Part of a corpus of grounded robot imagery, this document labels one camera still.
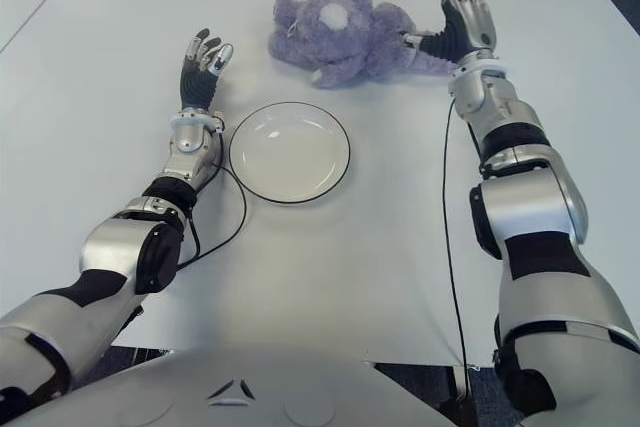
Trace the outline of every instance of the plate rim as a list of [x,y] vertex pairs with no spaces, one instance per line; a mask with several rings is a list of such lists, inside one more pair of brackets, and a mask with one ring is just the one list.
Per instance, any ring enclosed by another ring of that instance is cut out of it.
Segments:
[[[302,105],[307,105],[309,107],[313,107],[314,109],[318,109],[318,110],[324,112],[325,114],[327,114],[329,117],[331,117],[333,120],[336,121],[336,123],[338,124],[338,126],[342,130],[342,133],[344,134],[344,138],[347,140],[347,163],[344,166],[344,170],[342,171],[342,174],[340,174],[340,177],[338,178],[338,180],[336,180],[336,182],[331,187],[329,187],[327,190],[325,190],[324,192],[321,192],[320,194],[318,194],[318,195],[316,195],[314,197],[310,197],[308,199],[292,200],[292,201],[277,200],[277,199],[271,199],[269,197],[265,197],[264,195],[260,195],[260,194],[258,194],[256,192],[254,192],[249,187],[247,187],[247,185],[242,181],[242,179],[240,178],[240,176],[236,172],[235,167],[233,166],[233,161],[231,160],[231,148],[233,147],[233,140],[236,138],[236,133],[238,132],[240,127],[242,127],[242,124],[244,124],[247,120],[249,120],[249,118],[253,117],[255,114],[257,114],[261,110],[267,109],[269,107],[273,107],[274,105],[281,105],[281,104],[302,104]],[[249,115],[247,115],[244,119],[242,119],[242,122],[240,122],[237,125],[237,127],[235,128],[235,130],[233,131],[233,135],[231,136],[231,140],[229,141],[229,152],[228,152],[227,155],[229,157],[229,165],[231,166],[231,170],[233,171],[233,175],[236,176],[236,178],[238,179],[238,182],[240,182],[245,189],[247,189],[249,192],[251,192],[256,197],[259,197],[259,198],[261,198],[263,200],[266,200],[268,202],[273,202],[274,204],[282,204],[282,205],[304,204],[305,202],[311,202],[312,200],[318,199],[318,198],[322,197],[323,195],[327,194],[328,192],[331,192],[338,184],[340,184],[340,182],[342,182],[342,179],[344,178],[345,174],[347,173],[347,170],[349,170],[349,165],[351,164],[351,141],[349,140],[349,136],[347,135],[347,131],[344,129],[344,126],[342,125],[342,123],[331,112],[323,109],[322,107],[318,107],[317,105],[310,104],[308,102],[299,102],[299,101],[286,100],[286,101],[273,102],[271,104],[264,105],[264,106],[260,107],[259,109],[254,110]]]

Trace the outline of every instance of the wire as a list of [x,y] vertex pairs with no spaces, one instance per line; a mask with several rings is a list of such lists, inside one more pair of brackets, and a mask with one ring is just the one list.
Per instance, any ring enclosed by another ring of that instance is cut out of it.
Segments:
[[196,231],[196,224],[193,222],[193,211],[189,212],[189,230],[191,230],[193,242],[196,244],[196,253],[193,254],[193,258],[195,259],[200,255],[200,238],[198,237],[198,232]]
[[449,238],[449,220],[447,219],[447,153],[449,150],[449,127],[451,126],[451,114],[456,99],[451,101],[449,106],[449,114],[447,115],[447,127],[444,134],[444,149],[442,160],[442,217],[444,220],[444,237],[447,242],[447,260],[449,262],[449,278],[451,279],[451,293],[453,296],[453,305],[456,309],[456,320],[458,321],[458,332],[460,334],[460,346],[462,348],[462,364],[464,366],[464,395],[456,399],[458,402],[464,402],[469,396],[469,364],[467,362],[467,347],[464,342],[464,332],[462,330],[462,318],[460,316],[460,306],[458,304],[458,294],[456,293],[456,281],[453,275],[453,261],[451,260],[451,239]]
[[204,253],[200,253],[200,239],[198,238],[198,233],[196,231],[196,226],[195,223],[193,222],[193,218],[192,216],[190,216],[189,219],[189,227],[191,229],[191,233],[193,234],[193,239],[196,242],[196,252],[197,254],[194,255],[193,257],[191,257],[191,259],[178,264],[177,267],[177,271],[180,271],[182,269],[184,269],[185,267],[190,266],[191,264],[193,264],[194,262],[197,262],[198,260],[202,259],[203,257],[206,257],[207,255],[215,252],[216,250],[224,247],[225,245],[227,245],[229,242],[231,242],[242,230],[242,227],[244,226],[245,221],[247,220],[247,197],[244,193],[244,189],[242,188],[242,184],[240,183],[240,180],[238,180],[238,178],[236,177],[236,175],[231,172],[228,168],[226,168],[224,165],[222,164],[217,164],[216,167],[218,168],[218,170],[223,170],[225,173],[229,174],[231,176],[231,178],[233,179],[233,181],[236,183],[236,185],[238,186],[238,190],[240,190],[240,195],[242,195],[242,220],[240,220],[240,224],[238,225],[238,227],[236,228],[236,230],[233,232],[233,234],[231,234],[229,237],[227,237],[226,240],[220,242],[218,245],[210,248],[209,250],[205,251]]

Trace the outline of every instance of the purple stuffed animal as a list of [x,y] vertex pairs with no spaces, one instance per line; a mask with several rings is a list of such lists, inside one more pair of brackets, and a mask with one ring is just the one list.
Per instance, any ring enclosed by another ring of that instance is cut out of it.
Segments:
[[359,73],[382,79],[396,72],[448,74],[453,64],[408,48],[401,32],[415,24],[400,7],[371,0],[276,0],[269,52],[313,70],[316,87],[334,87]]

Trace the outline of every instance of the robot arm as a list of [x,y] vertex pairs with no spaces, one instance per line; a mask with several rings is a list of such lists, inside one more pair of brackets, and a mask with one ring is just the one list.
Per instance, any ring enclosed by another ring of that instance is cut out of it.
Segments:
[[233,54],[205,29],[189,43],[162,173],[89,235],[80,278],[38,294],[0,319],[0,424],[68,392],[137,315],[145,297],[174,278],[197,192],[215,172],[222,114],[209,113]]
[[442,0],[445,29],[407,44],[456,62],[450,84],[480,157],[470,203],[480,246],[502,260],[495,366],[522,425],[637,425],[640,341],[582,256],[585,203],[531,106],[493,55],[484,0]]

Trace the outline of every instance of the white plate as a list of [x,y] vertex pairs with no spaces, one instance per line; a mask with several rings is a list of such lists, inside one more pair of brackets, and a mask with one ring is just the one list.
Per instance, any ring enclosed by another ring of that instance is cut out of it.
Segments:
[[349,165],[349,139],[328,112],[282,102],[244,119],[231,139],[229,159],[240,182],[255,195],[293,204],[331,190]]

